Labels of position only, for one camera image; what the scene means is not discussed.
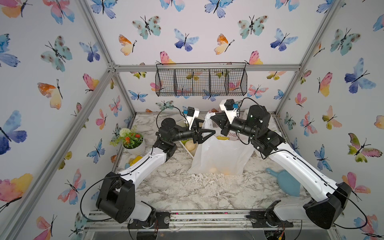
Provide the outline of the clear white plastic bag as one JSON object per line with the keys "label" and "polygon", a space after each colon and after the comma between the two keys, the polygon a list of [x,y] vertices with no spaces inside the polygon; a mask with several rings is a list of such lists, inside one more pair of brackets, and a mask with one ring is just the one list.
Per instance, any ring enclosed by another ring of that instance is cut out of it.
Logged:
{"label": "clear white plastic bag", "polygon": [[233,175],[242,175],[246,163],[254,153],[252,145],[244,145],[240,141],[218,139],[221,129],[214,127],[211,117],[216,113],[207,113],[203,128],[215,130],[216,133],[204,143],[199,144],[196,150],[189,174],[210,174],[210,168],[216,168],[220,174],[222,170],[229,169]]}

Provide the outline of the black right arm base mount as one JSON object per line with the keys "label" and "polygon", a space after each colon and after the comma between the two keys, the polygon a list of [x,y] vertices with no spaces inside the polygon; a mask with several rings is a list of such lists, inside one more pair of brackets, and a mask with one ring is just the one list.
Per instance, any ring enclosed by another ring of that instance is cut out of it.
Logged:
{"label": "black right arm base mount", "polygon": [[281,200],[276,200],[264,210],[250,211],[245,218],[251,221],[253,228],[293,228],[293,223],[283,221],[275,214],[274,208],[280,202]]}

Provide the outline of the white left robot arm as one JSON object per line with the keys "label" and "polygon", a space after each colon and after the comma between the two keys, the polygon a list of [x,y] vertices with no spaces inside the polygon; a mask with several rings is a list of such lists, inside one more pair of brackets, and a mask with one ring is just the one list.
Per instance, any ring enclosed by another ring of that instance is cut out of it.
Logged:
{"label": "white left robot arm", "polygon": [[127,220],[141,222],[151,228],[157,221],[156,209],[136,200],[136,189],[159,166],[166,163],[177,150],[176,143],[192,140],[202,144],[215,135],[214,130],[200,127],[202,120],[194,119],[190,127],[181,127],[172,118],[162,121],[151,150],[132,167],[120,173],[110,172],[103,179],[96,207],[118,223]]}

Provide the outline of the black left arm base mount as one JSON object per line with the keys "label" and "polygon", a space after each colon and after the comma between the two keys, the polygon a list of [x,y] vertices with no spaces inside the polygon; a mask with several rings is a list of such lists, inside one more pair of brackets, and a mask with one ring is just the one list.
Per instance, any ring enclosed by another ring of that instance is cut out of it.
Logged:
{"label": "black left arm base mount", "polygon": [[158,230],[168,229],[171,222],[170,212],[153,212],[146,221],[130,220],[129,229],[133,230]]}

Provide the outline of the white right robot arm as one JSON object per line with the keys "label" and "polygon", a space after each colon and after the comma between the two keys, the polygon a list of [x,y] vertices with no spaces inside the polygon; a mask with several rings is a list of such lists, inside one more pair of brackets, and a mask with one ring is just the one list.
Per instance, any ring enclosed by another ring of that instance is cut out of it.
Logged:
{"label": "white right robot arm", "polygon": [[322,229],[330,229],[346,208],[352,189],[346,183],[336,183],[300,157],[278,133],[268,128],[271,115],[260,105],[250,107],[247,119],[238,117],[234,100],[220,103],[221,113],[211,119],[222,135],[230,131],[249,138],[253,149],[278,163],[310,194],[310,198],[293,203],[278,200],[266,209],[270,225],[283,221],[309,220]]}

